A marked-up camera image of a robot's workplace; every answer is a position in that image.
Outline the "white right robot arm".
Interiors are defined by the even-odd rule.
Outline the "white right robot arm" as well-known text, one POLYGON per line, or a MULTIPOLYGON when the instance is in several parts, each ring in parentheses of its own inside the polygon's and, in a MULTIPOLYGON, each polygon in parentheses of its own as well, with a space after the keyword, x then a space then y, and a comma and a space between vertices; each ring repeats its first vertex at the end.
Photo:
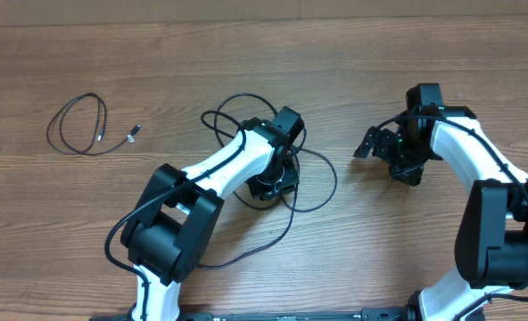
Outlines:
POLYGON ((362 320, 483 320, 495 299, 528 302, 528 174, 483 133, 466 106, 445 105, 437 83, 406 93, 407 108, 371 127, 355 151, 389 166, 393 181, 419 185, 428 161, 445 161, 468 200, 455 240, 455 266, 404 307, 363 308, 362 320))

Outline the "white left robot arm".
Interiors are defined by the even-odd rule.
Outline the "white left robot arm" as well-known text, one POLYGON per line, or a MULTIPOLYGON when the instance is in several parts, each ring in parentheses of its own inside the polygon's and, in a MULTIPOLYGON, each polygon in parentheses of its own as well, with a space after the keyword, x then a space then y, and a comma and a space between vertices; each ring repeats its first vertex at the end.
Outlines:
POLYGON ((290 149, 304 127, 299 113, 283 107, 272 120, 240 123, 233 140, 208 159, 153 172, 120 238, 138 278, 129 319, 178 318, 180 285, 199 265, 225 199, 242 184, 261 200, 295 189, 290 149))

